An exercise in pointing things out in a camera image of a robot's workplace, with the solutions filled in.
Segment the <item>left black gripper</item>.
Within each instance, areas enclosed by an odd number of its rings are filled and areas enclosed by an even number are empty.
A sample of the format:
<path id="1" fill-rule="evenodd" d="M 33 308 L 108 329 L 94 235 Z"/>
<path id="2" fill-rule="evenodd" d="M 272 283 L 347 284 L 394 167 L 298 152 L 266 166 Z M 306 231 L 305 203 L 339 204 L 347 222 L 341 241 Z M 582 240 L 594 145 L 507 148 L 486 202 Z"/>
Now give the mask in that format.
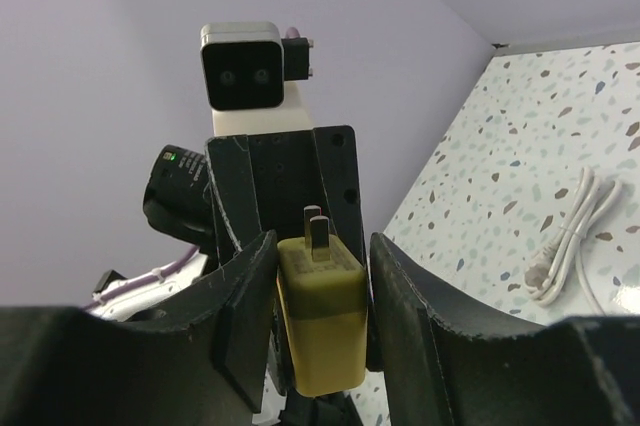
<path id="1" fill-rule="evenodd" d="M 356 137 L 348 125 L 214 137 L 205 146 L 216 255 L 224 265 L 264 231 L 304 234 L 315 205 L 330 230 L 362 256 Z"/>

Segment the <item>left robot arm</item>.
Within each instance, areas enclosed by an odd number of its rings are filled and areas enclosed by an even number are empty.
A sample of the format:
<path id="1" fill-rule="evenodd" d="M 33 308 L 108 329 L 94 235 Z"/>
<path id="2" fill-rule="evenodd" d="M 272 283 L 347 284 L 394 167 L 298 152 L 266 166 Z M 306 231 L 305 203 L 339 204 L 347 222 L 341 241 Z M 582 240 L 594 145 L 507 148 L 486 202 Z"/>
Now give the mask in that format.
<path id="1" fill-rule="evenodd" d="M 366 260 L 352 127 L 214 137 L 203 152 L 167 145 L 152 167 L 142 210 L 152 229 L 192 249 L 137 277 L 108 271 L 86 309 L 124 320 L 226 264 L 263 231 L 303 236 L 306 206 L 320 207 L 332 234 Z"/>

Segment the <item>yellow plug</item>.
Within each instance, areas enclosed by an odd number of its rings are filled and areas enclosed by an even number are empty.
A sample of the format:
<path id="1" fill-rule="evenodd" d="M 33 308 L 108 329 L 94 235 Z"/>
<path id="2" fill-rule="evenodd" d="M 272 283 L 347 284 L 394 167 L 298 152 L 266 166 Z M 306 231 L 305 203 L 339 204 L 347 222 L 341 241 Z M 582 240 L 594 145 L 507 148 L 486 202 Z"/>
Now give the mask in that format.
<path id="1" fill-rule="evenodd" d="M 303 234 L 278 242 L 280 306 L 296 391 L 317 397 L 365 377 L 367 275 L 321 208 L 303 209 Z"/>

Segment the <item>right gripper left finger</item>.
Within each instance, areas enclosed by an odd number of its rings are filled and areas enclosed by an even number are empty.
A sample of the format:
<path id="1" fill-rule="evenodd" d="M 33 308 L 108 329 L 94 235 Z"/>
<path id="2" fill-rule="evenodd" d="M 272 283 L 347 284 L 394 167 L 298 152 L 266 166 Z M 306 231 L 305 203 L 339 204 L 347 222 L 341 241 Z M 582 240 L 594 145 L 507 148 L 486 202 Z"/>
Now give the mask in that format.
<path id="1" fill-rule="evenodd" d="M 1 311 L 5 425 L 248 425 L 261 409 L 276 235 L 115 322 L 75 307 Z"/>

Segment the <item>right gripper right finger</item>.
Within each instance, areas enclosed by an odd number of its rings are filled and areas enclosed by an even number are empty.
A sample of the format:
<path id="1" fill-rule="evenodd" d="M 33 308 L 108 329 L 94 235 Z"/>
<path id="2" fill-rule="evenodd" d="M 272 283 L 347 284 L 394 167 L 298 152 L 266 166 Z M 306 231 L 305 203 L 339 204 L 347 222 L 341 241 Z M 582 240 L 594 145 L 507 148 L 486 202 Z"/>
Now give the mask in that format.
<path id="1" fill-rule="evenodd" d="M 639 320 L 542 326 L 488 306 L 370 243 L 373 303 L 395 425 L 635 425 Z"/>

